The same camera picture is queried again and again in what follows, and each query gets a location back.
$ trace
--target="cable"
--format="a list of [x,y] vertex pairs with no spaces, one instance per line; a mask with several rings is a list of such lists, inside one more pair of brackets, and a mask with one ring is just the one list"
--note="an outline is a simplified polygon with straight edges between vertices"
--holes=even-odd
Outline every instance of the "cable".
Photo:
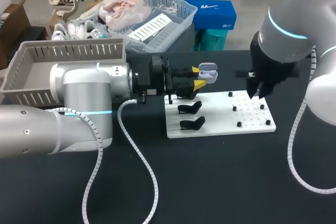
[[83,195],[83,201],[82,201],[82,216],[83,216],[84,224],[90,224],[90,222],[88,220],[88,216],[87,216],[86,206],[87,206],[87,202],[88,202],[88,197],[89,197],[89,192],[90,192],[91,185],[93,183],[94,178],[97,175],[97,172],[98,172],[100,164],[101,164],[101,160],[103,158],[103,143],[101,141],[101,137],[100,137],[99,132],[98,132],[96,126],[94,125],[94,123],[87,116],[85,116],[84,114],[82,114],[81,112],[79,112],[77,110],[70,109],[70,108],[56,108],[56,109],[52,109],[52,110],[48,110],[48,111],[57,111],[58,113],[59,112],[69,112],[69,113],[75,114],[76,116],[83,119],[91,127],[91,129],[94,133],[94,136],[96,137],[97,144],[98,144],[98,158],[97,158],[96,165],[93,169],[93,172],[90,176],[90,179],[89,179],[89,181],[86,185],[84,195]]
[[[310,76],[309,76],[309,82],[311,81],[311,77],[314,74],[315,70],[316,70],[316,51],[315,49],[312,50],[311,53],[311,70],[310,70]],[[293,155],[292,155],[292,151],[293,151],[293,143],[294,143],[294,137],[295,137],[295,133],[296,130],[298,128],[298,125],[300,123],[301,117],[304,113],[304,110],[306,109],[307,106],[307,100],[306,100],[306,96],[303,99],[303,102],[301,104],[300,110],[295,118],[292,130],[290,131],[290,135],[289,135],[289,141],[288,141],[288,148],[287,148],[287,160],[288,160],[288,165],[289,168],[292,172],[292,174],[294,175],[295,179],[302,185],[304,186],[306,189],[313,191],[314,193],[317,194],[334,194],[336,193],[336,187],[335,188],[331,188],[331,189],[319,189],[316,187],[313,187],[311,185],[309,185],[308,183],[306,183],[297,173],[297,171],[295,170],[294,167],[294,163],[293,163]]]
[[124,132],[125,136],[127,137],[128,141],[131,143],[132,147],[134,148],[134,150],[136,151],[136,153],[139,155],[139,157],[141,158],[142,162],[145,164],[147,170],[149,171],[151,177],[152,177],[152,180],[153,180],[153,185],[154,185],[154,202],[153,202],[153,206],[152,206],[152,209],[149,213],[149,215],[147,216],[147,218],[145,219],[145,221],[142,223],[142,224],[148,224],[150,222],[150,220],[152,219],[154,213],[155,213],[155,210],[156,210],[156,207],[157,207],[157,203],[159,201],[159,188],[158,188],[158,183],[156,181],[156,178],[155,178],[155,175],[153,173],[153,170],[152,168],[149,166],[148,162],[146,161],[146,159],[144,158],[144,156],[141,154],[141,152],[139,151],[138,147],[135,145],[135,143],[133,142],[132,138],[129,136],[128,132],[126,131],[123,123],[122,123],[122,120],[121,120],[121,110],[128,104],[135,104],[135,103],[138,103],[136,99],[133,99],[133,100],[128,100],[128,101],[125,101],[123,102],[119,109],[118,109],[118,122],[119,122],[119,125],[122,129],[122,131]]

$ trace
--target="plastic basket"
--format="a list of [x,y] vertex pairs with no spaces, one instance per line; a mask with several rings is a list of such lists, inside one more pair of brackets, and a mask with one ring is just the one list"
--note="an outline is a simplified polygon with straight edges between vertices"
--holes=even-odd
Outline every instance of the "plastic basket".
[[15,53],[0,88],[12,104],[56,106],[49,75],[61,62],[125,62],[122,39],[45,40],[24,42]]
[[[144,22],[125,26],[118,31],[109,28],[113,38],[123,38],[125,49],[131,52],[165,52],[179,36],[191,25],[197,7],[183,0],[143,0],[146,6],[152,8],[152,14]],[[134,17],[142,5],[131,8],[125,18]],[[165,14],[172,20],[155,37],[145,41],[137,41],[127,36],[159,14]]]

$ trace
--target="cardboard box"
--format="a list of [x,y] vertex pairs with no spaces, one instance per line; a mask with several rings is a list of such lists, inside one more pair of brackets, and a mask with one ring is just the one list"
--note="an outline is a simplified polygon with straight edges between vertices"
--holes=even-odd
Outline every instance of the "cardboard box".
[[195,29],[233,30],[237,14],[228,0],[185,0],[198,8],[194,16]]
[[30,27],[23,4],[26,0],[21,0],[19,4],[11,4],[4,11],[9,15],[0,27],[0,70],[8,67],[8,54],[14,47],[19,36]]

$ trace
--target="shoe box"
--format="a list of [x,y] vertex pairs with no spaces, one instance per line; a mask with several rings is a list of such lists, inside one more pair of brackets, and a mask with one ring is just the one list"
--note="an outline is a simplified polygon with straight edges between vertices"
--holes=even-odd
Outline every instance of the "shoe box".
[[[19,4],[10,4],[0,14],[3,21],[0,27],[0,70],[8,67],[10,56],[22,35],[24,35],[25,40],[29,40],[27,34],[31,34],[31,26],[23,7],[25,1],[21,0]],[[47,31],[45,28],[40,29],[39,33],[42,34],[40,37],[46,38]]]
[[195,29],[233,30],[237,14],[231,1],[185,0],[198,8],[193,23]]

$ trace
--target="blue shoe box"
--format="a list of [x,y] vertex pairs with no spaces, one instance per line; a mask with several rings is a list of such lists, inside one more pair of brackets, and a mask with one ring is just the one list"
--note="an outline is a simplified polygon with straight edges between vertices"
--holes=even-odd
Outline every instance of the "blue shoe box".
[[195,29],[233,30],[237,14],[228,0],[185,0],[198,8],[194,16]]

